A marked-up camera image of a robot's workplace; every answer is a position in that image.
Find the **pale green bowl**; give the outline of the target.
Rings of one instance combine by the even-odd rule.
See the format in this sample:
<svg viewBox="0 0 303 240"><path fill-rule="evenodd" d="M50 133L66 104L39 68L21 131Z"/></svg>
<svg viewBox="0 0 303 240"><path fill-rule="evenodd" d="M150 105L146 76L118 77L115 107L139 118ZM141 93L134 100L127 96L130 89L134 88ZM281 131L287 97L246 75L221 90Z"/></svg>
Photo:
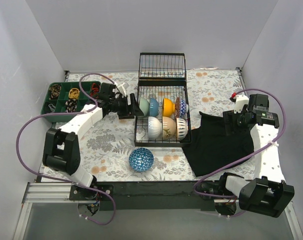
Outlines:
<svg viewBox="0 0 303 240"><path fill-rule="evenodd" d="M150 103L147 99L140 97L139 98L139 108L143 112L144 117L149 116Z"/></svg>

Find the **light blue bowl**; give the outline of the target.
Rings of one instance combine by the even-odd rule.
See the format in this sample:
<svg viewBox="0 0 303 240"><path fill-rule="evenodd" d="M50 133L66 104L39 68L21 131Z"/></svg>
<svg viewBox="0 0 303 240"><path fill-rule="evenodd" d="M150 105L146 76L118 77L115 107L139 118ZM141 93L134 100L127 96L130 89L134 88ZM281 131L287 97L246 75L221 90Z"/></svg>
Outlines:
<svg viewBox="0 0 303 240"><path fill-rule="evenodd" d="M155 140L162 133L162 123L153 116L148 117L148 139Z"/></svg>

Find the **yellow bowl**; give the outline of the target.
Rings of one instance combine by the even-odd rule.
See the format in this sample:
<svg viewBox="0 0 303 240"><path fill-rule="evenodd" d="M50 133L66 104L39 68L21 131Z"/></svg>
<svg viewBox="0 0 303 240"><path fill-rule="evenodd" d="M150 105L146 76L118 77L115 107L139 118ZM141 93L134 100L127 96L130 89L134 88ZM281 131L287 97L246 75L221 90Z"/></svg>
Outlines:
<svg viewBox="0 0 303 240"><path fill-rule="evenodd" d="M162 116L171 118L175 112L175 104L168 98L162 100Z"/></svg>

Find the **blue zigzag patterned bowl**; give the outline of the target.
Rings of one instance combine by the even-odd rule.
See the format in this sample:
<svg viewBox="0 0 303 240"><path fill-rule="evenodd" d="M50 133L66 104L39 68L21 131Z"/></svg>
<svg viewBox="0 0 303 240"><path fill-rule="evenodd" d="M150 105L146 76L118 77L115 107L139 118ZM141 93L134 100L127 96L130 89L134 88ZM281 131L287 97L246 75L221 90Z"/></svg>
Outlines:
<svg viewBox="0 0 303 240"><path fill-rule="evenodd" d="M174 117L184 118L185 114L189 110L189 105L187 104L187 102L183 98L177 97L174 106Z"/></svg>

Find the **orange rimmed white bowl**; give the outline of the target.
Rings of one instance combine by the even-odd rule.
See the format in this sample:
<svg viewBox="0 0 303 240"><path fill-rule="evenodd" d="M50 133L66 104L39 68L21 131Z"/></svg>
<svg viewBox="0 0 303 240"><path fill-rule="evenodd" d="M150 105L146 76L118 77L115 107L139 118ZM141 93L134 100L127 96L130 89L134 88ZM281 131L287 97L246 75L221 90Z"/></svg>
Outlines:
<svg viewBox="0 0 303 240"><path fill-rule="evenodd" d="M176 122L176 139L178 141L184 139L188 133L188 124L183 118L177 117Z"/></svg>

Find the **blue triangle patterned bowl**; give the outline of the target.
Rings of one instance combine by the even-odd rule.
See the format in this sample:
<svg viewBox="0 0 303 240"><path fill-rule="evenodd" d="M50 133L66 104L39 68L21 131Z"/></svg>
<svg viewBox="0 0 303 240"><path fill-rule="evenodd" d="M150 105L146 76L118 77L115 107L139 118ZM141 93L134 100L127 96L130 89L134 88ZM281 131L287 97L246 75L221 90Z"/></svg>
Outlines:
<svg viewBox="0 0 303 240"><path fill-rule="evenodd" d="M149 149L139 147L131 152L128 162L136 172L145 172L154 164L154 155Z"/></svg>

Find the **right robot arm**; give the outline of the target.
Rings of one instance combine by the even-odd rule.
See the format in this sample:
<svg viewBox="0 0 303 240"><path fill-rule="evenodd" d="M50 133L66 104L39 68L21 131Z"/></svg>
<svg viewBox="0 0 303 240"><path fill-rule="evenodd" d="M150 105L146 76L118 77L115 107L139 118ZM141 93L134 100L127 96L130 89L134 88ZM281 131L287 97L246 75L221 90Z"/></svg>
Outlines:
<svg viewBox="0 0 303 240"><path fill-rule="evenodd" d="M269 112L266 92L231 96L234 109L221 117L201 113L187 152L199 161L202 180L222 172L213 198L238 198L242 210L277 218L295 194L279 161L278 139L285 131Z"/></svg>

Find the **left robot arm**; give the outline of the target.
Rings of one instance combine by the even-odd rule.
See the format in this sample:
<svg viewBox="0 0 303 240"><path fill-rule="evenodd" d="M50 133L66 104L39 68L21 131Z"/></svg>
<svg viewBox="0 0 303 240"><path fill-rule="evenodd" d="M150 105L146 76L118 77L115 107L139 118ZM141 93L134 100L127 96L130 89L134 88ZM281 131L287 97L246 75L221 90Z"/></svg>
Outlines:
<svg viewBox="0 0 303 240"><path fill-rule="evenodd" d="M85 104L80 113L60 128L46 132L42 164L80 184L80 193L87 200L97 196L98 188L93 184L96 178L81 166L79 140L109 113L116 113L119 119L143 114L134 93L126 95L123 87L115 89L115 84L102 83L97 100Z"/></svg>

